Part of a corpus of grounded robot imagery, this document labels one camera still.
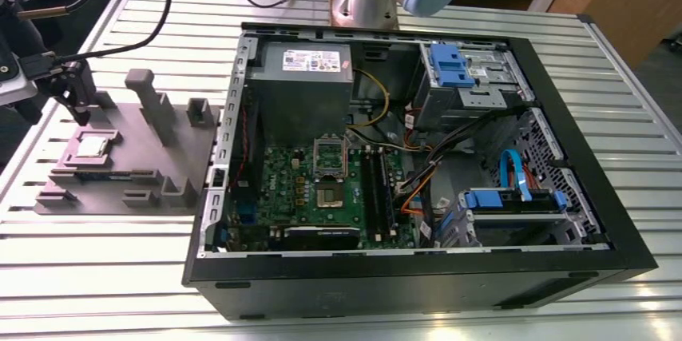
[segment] slotted aluminum table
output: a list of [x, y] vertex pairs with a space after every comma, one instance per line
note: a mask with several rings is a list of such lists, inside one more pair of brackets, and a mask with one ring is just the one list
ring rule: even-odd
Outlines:
[[[83, 49], [142, 40], [162, 7], [163, 0], [113, 0]], [[174, 0], [151, 46], [91, 60], [98, 87], [129, 101], [135, 95], [125, 89], [126, 73], [150, 68], [174, 102], [207, 97], [223, 105], [241, 23], [326, 25], [327, 7], [327, 0], [270, 10], [245, 0]], [[0, 335], [452, 341], [682, 334], [682, 141], [601, 32], [570, 15], [470, 8], [448, 8], [434, 18], [402, 14], [400, 23], [404, 30], [532, 40], [660, 269], [537, 310], [229, 323], [181, 285], [193, 217], [34, 212], [77, 128], [51, 101], [0, 178]]]

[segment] blue plastic clip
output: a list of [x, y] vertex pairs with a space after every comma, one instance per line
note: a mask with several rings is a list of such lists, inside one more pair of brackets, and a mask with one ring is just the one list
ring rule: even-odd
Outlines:
[[502, 152], [502, 158], [500, 159], [500, 184], [502, 188], [510, 187], [510, 182], [508, 181], [508, 163], [510, 159], [514, 163], [514, 180], [516, 187], [521, 190], [521, 199], [524, 201], [532, 201], [533, 196], [529, 190], [526, 174], [524, 173], [524, 162], [521, 161], [521, 155], [516, 149], [506, 149]]
[[441, 87], [473, 88], [477, 81], [469, 76], [468, 59], [460, 49], [449, 44], [432, 44], [432, 60], [437, 67]]
[[562, 191], [554, 191], [554, 200], [557, 201], [560, 211], [565, 210], [569, 206], [569, 201]]
[[473, 191], [481, 208], [502, 208], [502, 197], [498, 191]]
[[469, 209], [478, 207], [477, 196], [472, 192], [465, 193], [465, 201], [468, 202]]

